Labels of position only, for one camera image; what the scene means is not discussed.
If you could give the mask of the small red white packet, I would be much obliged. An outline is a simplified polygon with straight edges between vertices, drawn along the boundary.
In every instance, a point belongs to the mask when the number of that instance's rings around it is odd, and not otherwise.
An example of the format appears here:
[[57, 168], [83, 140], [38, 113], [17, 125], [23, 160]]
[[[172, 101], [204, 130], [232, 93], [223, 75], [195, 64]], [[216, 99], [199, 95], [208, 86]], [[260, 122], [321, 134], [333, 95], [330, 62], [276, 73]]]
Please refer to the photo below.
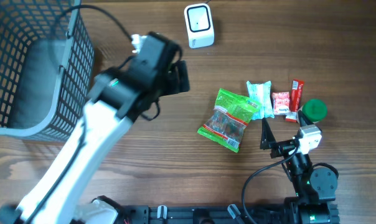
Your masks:
[[274, 115], [286, 115], [290, 112], [289, 92], [279, 92], [271, 94], [273, 100]]

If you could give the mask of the green gummy candy bag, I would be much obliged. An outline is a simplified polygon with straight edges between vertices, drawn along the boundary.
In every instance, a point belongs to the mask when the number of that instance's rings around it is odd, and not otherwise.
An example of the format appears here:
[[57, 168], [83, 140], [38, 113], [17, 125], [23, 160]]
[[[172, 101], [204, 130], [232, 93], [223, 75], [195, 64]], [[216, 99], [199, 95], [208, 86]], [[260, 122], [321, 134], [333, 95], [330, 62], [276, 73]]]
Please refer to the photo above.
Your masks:
[[261, 103], [256, 100], [221, 88], [215, 100], [213, 115], [197, 133], [238, 152], [244, 130], [260, 108]]

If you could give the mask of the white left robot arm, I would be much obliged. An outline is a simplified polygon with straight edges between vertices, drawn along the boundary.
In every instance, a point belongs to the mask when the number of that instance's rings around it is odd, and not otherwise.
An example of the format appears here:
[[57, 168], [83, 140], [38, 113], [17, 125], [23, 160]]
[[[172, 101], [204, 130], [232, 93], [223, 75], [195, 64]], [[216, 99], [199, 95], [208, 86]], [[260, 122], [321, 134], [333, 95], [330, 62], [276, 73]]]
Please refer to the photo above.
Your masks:
[[176, 61], [164, 71], [133, 59], [127, 70], [111, 67], [95, 78], [67, 142], [39, 183], [17, 204], [0, 208], [0, 223], [118, 223], [126, 214], [100, 196], [80, 205], [89, 181], [110, 149], [159, 98], [189, 91], [187, 65]]

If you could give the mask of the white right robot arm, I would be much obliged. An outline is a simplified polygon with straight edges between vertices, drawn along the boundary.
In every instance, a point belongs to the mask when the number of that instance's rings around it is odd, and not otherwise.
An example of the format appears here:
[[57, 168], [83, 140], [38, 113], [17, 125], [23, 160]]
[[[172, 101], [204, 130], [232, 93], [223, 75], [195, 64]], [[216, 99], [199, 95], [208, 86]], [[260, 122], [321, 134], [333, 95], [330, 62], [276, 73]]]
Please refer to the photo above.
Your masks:
[[299, 112], [300, 128], [289, 140], [278, 142], [267, 122], [262, 119], [260, 149], [269, 149], [271, 158], [282, 158], [288, 179], [296, 195], [287, 197], [281, 206], [280, 223], [339, 223], [336, 199], [339, 173], [326, 163], [314, 164], [309, 152], [317, 148], [322, 139], [322, 130]]

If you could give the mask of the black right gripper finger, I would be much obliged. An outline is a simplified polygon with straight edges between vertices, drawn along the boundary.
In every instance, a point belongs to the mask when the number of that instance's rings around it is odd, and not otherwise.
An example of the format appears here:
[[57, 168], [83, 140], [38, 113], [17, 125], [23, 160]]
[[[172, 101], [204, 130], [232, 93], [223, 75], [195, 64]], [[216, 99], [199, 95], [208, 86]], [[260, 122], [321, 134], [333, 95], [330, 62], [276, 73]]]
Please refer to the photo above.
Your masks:
[[261, 131], [261, 142], [260, 149], [273, 149], [276, 147], [276, 139], [271, 131], [270, 125], [268, 124], [266, 118], [261, 121], [262, 131]]
[[309, 125], [309, 120], [306, 117], [306, 115], [303, 113], [302, 110], [299, 110], [297, 112], [297, 118], [298, 118], [298, 123], [301, 127], [308, 126]]

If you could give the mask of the green lid jar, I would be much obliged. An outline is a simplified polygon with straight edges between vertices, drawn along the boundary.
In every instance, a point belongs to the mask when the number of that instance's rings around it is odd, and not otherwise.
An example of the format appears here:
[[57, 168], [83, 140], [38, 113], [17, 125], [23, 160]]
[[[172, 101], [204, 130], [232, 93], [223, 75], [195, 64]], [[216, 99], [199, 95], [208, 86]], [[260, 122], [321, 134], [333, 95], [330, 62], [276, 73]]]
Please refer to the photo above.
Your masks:
[[311, 99], [303, 105], [302, 112], [310, 121], [316, 123], [327, 116], [327, 106], [322, 100]]

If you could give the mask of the teal snack wrapper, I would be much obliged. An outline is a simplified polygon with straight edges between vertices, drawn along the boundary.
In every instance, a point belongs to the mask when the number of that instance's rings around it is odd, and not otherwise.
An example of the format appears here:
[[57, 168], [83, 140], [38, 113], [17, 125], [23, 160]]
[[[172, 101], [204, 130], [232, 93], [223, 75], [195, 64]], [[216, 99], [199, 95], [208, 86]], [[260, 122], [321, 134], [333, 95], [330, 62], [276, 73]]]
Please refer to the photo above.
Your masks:
[[271, 81], [257, 84], [247, 81], [247, 89], [249, 97], [261, 104], [260, 110], [254, 113], [252, 120], [274, 118], [271, 104]]

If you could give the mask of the red snack stick packet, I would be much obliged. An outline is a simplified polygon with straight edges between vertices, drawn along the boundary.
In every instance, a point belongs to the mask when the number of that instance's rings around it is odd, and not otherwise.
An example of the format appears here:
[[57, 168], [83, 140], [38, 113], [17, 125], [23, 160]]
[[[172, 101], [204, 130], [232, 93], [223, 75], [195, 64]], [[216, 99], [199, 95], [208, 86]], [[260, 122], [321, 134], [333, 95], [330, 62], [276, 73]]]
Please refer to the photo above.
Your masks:
[[288, 122], [296, 123], [297, 122], [297, 112], [299, 110], [299, 104], [301, 101], [303, 93], [304, 81], [302, 80], [293, 80], [291, 98], [289, 104], [290, 112], [286, 114], [285, 120]]

